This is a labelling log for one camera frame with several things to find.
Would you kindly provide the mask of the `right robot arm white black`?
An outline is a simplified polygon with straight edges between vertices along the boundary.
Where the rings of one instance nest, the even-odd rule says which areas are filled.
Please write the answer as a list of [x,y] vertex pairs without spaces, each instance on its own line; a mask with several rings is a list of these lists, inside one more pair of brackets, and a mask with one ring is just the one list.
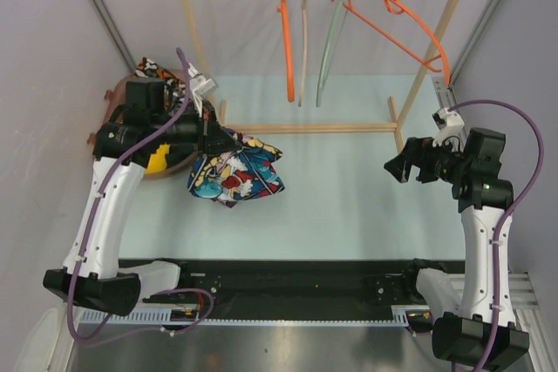
[[464,288],[458,293],[448,273],[423,265],[404,278],[402,292],[412,303],[426,302],[433,319],[432,352],[440,360],[474,371],[503,371],[529,349],[528,333],[517,328],[509,291],[507,244],[514,187],[500,178],[506,137],[473,128],[465,147],[436,145],[410,137],[384,168],[398,182],[444,180],[452,186],[466,243]]

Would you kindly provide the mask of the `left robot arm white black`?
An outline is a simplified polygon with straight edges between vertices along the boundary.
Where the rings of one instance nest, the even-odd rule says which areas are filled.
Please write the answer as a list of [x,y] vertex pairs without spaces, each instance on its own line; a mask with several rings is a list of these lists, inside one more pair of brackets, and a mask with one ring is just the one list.
[[119,268],[119,247],[133,194],[161,145],[206,154],[237,149],[203,97],[215,87],[212,79],[194,76],[186,82],[179,109],[170,112],[164,106],[167,84],[162,78],[126,82],[123,104],[95,135],[84,215],[63,266],[45,272],[46,289],[69,304],[119,316],[154,294],[163,292],[176,302],[191,295],[193,282],[178,264],[153,261]]

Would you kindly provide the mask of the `comic print shorts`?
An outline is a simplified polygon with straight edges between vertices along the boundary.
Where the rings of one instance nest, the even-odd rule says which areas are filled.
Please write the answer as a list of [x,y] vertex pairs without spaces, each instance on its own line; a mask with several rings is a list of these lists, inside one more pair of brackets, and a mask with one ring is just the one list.
[[285,185],[273,167],[282,157],[282,151],[232,129],[228,134],[242,148],[199,157],[190,171],[187,190],[195,198],[212,200],[229,208],[283,191]]

